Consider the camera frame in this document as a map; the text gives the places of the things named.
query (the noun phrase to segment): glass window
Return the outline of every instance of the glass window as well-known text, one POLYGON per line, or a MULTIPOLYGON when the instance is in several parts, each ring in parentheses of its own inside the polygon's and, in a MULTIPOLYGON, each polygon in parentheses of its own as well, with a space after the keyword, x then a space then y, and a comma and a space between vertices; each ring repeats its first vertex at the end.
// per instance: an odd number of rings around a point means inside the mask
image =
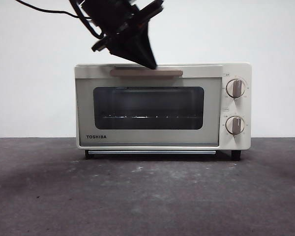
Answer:
POLYGON ((202 87, 98 87, 94 89, 98 129, 185 129, 203 125, 202 87))

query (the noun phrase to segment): white backdrop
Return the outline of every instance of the white backdrop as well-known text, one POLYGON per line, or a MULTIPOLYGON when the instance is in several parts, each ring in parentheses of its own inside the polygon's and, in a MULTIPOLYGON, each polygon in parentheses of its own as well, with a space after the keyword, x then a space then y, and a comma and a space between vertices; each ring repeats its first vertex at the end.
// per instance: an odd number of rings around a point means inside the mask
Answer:
MULTIPOLYGON (((73 12, 68 0, 26 0, 73 12)), ((139 0, 144 6, 151 0, 139 0)), ((252 135, 295 137, 295 0, 166 0, 150 23, 158 63, 248 61, 252 135)), ((0 0, 0 137, 75 136, 74 66, 93 53, 78 19, 0 0)))

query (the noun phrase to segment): toaster oven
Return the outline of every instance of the toaster oven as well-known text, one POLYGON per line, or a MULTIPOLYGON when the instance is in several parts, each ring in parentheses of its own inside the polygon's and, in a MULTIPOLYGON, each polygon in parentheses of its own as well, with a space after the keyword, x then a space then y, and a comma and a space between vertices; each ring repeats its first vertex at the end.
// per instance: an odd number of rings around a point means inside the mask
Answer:
POLYGON ((75 67, 77 147, 92 154, 215 154, 250 147, 248 63, 75 67))

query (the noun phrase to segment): door handle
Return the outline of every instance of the door handle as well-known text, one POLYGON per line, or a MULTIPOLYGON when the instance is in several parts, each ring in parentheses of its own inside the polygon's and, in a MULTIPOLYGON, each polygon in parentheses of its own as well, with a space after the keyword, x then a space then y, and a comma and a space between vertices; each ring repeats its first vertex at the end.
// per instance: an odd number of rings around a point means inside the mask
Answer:
POLYGON ((162 76, 162 77, 179 77, 183 75, 182 70, 147 70, 147 69, 112 69, 110 75, 114 77, 146 77, 146 76, 162 76))

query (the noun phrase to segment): timer dial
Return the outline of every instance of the timer dial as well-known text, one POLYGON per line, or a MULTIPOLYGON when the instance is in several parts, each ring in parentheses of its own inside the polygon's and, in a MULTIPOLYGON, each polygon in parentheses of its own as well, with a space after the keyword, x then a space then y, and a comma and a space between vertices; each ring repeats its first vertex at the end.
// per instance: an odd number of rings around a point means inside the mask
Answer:
POLYGON ((237 135, 244 131, 245 122, 240 117, 230 117, 225 126, 230 134, 237 135))
POLYGON ((233 98, 241 97, 245 92, 246 86, 241 79, 234 79, 226 85, 226 92, 233 98))

